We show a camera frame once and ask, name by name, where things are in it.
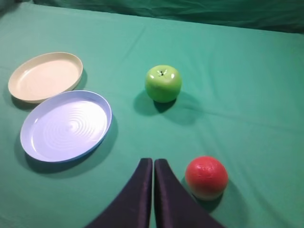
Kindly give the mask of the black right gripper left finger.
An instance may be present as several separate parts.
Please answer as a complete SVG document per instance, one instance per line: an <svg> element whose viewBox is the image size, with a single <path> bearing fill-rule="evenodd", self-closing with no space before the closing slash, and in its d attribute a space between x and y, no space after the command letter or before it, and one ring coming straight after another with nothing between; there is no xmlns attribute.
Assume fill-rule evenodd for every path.
<svg viewBox="0 0 304 228"><path fill-rule="evenodd" d="M88 228L148 228L152 204L152 159L140 159L133 175Z"/></svg>

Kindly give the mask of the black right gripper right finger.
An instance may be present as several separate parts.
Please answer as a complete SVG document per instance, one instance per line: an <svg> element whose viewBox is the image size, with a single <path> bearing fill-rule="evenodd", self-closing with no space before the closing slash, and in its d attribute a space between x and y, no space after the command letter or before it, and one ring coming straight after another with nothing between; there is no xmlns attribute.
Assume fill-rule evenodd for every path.
<svg viewBox="0 0 304 228"><path fill-rule="evenodd" d="M158 228L222 228L184 189L166 159L154 162L154 213Z"/></svg>

